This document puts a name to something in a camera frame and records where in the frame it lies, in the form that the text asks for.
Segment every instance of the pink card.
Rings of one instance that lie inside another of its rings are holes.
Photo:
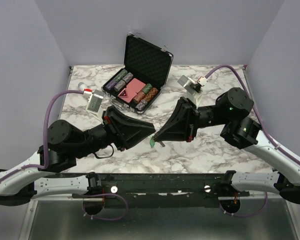
[[[128,85],[118,94],[123,101],[130,103],[132,99],[144,88],[146,84],[138,79],[132,79]]]

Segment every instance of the poker chip case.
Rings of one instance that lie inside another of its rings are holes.
[[[173,58],[173,54],[165,49],[153,45],[139,36],[128,34],[125,42],[124,67],[102,86],[102,91],[112,98],[112,103],[115,106],[143,114],[160,95],[166,84]],[[108,89],[106,87],[123,69],[132,73],[134,78],[144,84],[151,84],[153,88],[158,90],[158,93],[142,110],[136,108],[137,104],[133,100],[125,102],[119,97],[120,92],[114,88]]]

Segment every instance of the case lid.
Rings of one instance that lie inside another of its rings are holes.
[[[126,36],[124,65],[137,78],[138,75],[154,87],[166,84],[171,63],[172,53],[162,50],[133,34]]]

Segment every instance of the marble table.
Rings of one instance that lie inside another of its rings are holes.
[[[170,73],[162,93],[143,115],[129,110],[124,114],[153,123],[158,130],[168,120],[175,109],[177,100],[185,96],[186,90],[177,81],[182,76],[198,79],[204,76],[214,66],[194,65],[175,66]],[[233,66],[244,79],[241,66]],[[68,89],[77,90],[78,83],[84,82],[89,88],[101,89],[122,65],[75,66]],[[215,104],[216,98],[232,87],[240,87],[235,75],[228,69],[221,69],[214,73],[204,87],[204,96],[200,106]],[[102,107],[111,105],[111,99],[106,96]],[[85,108],[87,100],[79,94],[68,94],[60,118],[67,120],[81,130],[86,130],[100,124],[89,115]],[[232,147],[221,138],[223,126],[213,126],[199,129],[196,138],[191,143],[164,142],[165,147],[156,143],[150,147],[150,137],[144,139],[137,146],[120,152],[115,151],[110,158],[96,159],[91,154],[77,160],[77,166],[67,172],[83,173],[224,173],[227,170],[240,172],[265,173],[271,172],[271,167],[258,157]],[[98,152],[98,155],[111,153],[108,147]]]

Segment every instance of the wall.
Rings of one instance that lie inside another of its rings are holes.
[[[0,1],[0,168],[23,162],[42,144],[50,99],[69,67],[33,0]],[[54,108],[56,119],[60,102]],[[0,240],[15,240],[25,206],[0,206]]]
[[[247,74],[269,133],[300,155],[300,0],[284,2]]]
[[[35,0],[71,65],[121,64],[125,37],[167,45],[173,64],[246,64],[283,0]]]

